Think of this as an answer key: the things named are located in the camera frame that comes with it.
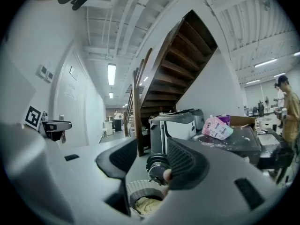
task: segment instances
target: white door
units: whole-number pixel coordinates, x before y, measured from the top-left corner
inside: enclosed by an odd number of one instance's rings
[[[72,128],[66,131],[66,142],[59,141],[61,148],[89,145],[86,130],[86,92],[88,75],[74,50],[71,48],[63,64],[54,99],[54,119],[60,115],[70,121]]]

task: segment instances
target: floor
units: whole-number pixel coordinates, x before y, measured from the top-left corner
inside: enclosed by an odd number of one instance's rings
[[[116,146],[116,145],[126,141],[127,139],[129,139],[129,138],[126,138],[123,134],[124,133],[115,133],[108,137],[102,138],[101,146],[110,148],[110,147]],[[136,157],[128,174],[126,175],[126,184],[136,181],[136,180],[148,180],[149,179],[148,173],[146,171],[146,163],[147,163],[147,159],[150,155],[151,155],[151,150],[148,149],[145,151],[144,156]]]
[[[124,137],[125,137],[124,131],[117,132],[117,133],[114,132],[112,135],[109,135],[107,137],[104,136],[103,138],[101,138],[100,143],[106,143],[106,142],[114,141],[114,140],[121,139]]]

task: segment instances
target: stair step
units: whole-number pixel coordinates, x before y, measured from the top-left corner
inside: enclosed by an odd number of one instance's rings
[[[164,86],[159,84],[153,84],[150,86],[150,91],[163,92],[163,93],[171,93],[171,94],[182,94],[183,90],[171,86]]]
[[[173,107],[175,102],[167,102],[167,101],[146,101],[144,102],[142,108],[145,107]]]
[[[178,86],[182,88],[186,88],[188,86],[188,84],[185,81],[162,73],[157,74],[155,76],[155,80],[159,82],[169,83],[173,86]]]
[[[177,97],[175,95],[167,94],[148,94],[146,100],[167,100],[167,101],[176,101]]]
[[[190,80],[194,79],[194,76],[189,71],[187,71],[184,68],[182,68],[174,63],[171,63],[167,60],[164,60],[162,66],[172,70],[173,72],[175,72],[187,79],[190,79]]]
[[[169,50],[169,53],[178,58],[179,60],[181,60],[182,62],[184,62],[184,66],[193,70],[193,71],[198,71],[199,67],[198,65],[191,60],[188,56],[184,55],[181,51],[179,51],[178,49],[171,47]]]
[[[201,53],[206,56],[212,53],[210,47],[199,33],[187,22],[183,22],[180,33],[193,43]]]
[[[205,61],[205,57],[202,52],[180,33],[177,34],[176,38],[173,40],[172,47],[178,49],[196,63],[202,63]]]
[[[215,39],[195,12],[192,11],[191,13],[189,13],[189,15],[185,19],[185,22],[190,24],[195,29],[195,31],[201,36],[201,38],[210,48],[215,48]]]
[[[171,110],[172,107],[161,107],[161,108],[162,108],[162,110],[160,110],[160,107],[142,107],[141,114],[142,113],[155,113],[157,111],[159,111],[159,113],[168,112]]]

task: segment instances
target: chair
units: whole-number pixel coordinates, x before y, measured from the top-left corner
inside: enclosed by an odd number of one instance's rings
[[[102,137],[104,137],[105,135],[108,137],[108,135],[107,135],[107,128],[103,128],[102,129]]]
[[[257,109],[257,107],[253,107],[252,113],[253,113],[253,116],[254,116],[254,113],[256,113],[256,115],[258,115],[258,109]]]

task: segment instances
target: wall-mounted sensor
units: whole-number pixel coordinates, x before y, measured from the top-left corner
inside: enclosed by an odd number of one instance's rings
[[[38,67],[38,71],[37,74],[42,77],[42,78],[46,78],[46,74],[47,74],[47,69],[44,65],[40,65]]]
[[[49,82],[49,83],[52,83],[52,80],[53,80],[53,74],[51,72],[47,72],[46,74],[46,81]]]

